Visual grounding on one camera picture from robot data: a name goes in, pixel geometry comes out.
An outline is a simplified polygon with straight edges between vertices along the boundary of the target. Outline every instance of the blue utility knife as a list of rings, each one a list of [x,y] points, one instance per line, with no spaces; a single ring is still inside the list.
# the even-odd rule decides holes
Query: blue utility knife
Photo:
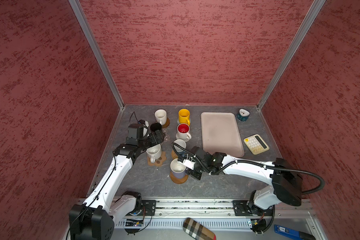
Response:
[[[281,227],[275,224],[275,233],[283,235],[285,237],[294,239],[294,240],[316,240],[316,238],[304,232],[299,232],[290,228]]]

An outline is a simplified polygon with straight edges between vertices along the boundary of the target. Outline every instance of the red wall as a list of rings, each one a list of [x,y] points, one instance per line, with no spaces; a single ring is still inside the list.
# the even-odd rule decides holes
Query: red wall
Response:
[[[330,239],[360,239],[360,0],[327,0],[263,108]],[[311,178],[305,187],[316,185]]]
[[[257,104],[312,0],[82,0],[128,104]]]
[[[0,1],[0,239],[60,239],[118,106],[67,0]]]

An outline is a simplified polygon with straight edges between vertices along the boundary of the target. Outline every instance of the yellow mug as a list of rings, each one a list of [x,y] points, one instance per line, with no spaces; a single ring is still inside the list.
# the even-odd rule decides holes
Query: yellow mug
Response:
[[[191,114],[188,109],[181,109],[179,111],[179,123],[186,123],[189,126],[191,124],[190,116]]]

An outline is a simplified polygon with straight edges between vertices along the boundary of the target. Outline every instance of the pink tray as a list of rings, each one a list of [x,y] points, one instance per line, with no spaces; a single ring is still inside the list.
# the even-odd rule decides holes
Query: pink tray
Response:
[[[202,148],[214,154],[223,152],[233,157],[244,156],[244,148],[233,113],[201,114]]]

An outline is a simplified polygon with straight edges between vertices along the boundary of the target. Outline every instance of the plaid pouch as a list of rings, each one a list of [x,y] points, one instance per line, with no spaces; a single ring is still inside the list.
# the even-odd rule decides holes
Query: plaid pouch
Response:
[[[182,228],[184,232],[196,240],[216,240],[216,235],[211,230],[194,221],[192,218],[187,218],[182,224]]]

